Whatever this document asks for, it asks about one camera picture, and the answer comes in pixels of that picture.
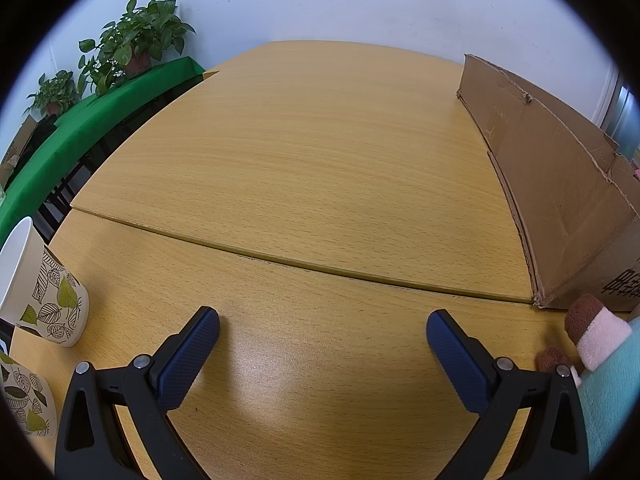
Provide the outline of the large potted green plant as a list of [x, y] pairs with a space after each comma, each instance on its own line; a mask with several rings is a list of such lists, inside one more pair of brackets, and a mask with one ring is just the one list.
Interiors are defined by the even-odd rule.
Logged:
[[176, 0], [150, 0], [145, 4], [129, 0], [125, 12], [105, 24], [98, 38], [80, 40], [77, 92], [84, 94], [90, 89], [103, 96], [160, 62], [167, 50], [181, 54], [186, 36], [196, 30], [180, 18], [177, 9]]

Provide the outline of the small potted green plant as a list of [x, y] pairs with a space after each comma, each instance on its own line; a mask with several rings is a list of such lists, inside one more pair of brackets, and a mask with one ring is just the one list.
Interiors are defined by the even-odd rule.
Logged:
[[32, 99], [25, 112], [38, 110], [41, 116], [61, 116], [79, 102], [79, 94], [71, 70], [59, 70], [52, 78], [42, 74], [38, 91], [27, 96]]

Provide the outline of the leaf pattern paper cup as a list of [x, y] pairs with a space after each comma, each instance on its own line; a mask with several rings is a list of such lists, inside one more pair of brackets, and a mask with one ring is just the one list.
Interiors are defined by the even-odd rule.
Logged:
[[89, 295], [34, 227], [20, 220], [1, 248], [1, 318], [62, 347], [80, 339]]

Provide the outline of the small cardboard box background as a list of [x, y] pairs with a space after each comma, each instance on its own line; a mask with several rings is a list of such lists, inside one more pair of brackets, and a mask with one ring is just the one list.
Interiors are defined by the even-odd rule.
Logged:
[[4, 190], [37, 125], [38, 122], [35, 121], [31, 114], [28, 114], [3, 156], [0, 167], [0, 185]]

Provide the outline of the green cloth covered table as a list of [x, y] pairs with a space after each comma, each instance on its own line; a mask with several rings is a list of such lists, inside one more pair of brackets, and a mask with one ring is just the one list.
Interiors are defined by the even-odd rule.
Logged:
[[157, 65], [111, 88], [104, 96], [88, 96], [58, 118], [55, 130], [17, 173], [1, 205], [1, 237], [42, 204], [55, 184], [94, 144], [124, 119], [162, 94], [186, 82], [200, 82], [204, 68], [190, 56]]

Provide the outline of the pastel plush toy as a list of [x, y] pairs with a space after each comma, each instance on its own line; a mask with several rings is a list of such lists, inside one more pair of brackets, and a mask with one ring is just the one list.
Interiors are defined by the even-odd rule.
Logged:
[[582, 361], [578, 372], [565, 352], [549, 347], [536, 356], [536, 369], [553, 373], [566, 366], [574, 379], [585, 419], [589, 467], [605, 456], [639, 399], [639, 320], [625, 321], [592, 295], [570, 306], [564, 330]]

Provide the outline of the brown cardboard box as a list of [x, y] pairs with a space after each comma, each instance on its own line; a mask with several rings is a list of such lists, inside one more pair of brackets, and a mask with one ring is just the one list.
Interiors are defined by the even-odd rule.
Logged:
[[511, 209], [534, 303], [639, 304], [639, 179], [603, 130], [532, 82], [469, 54], [458, 98]]

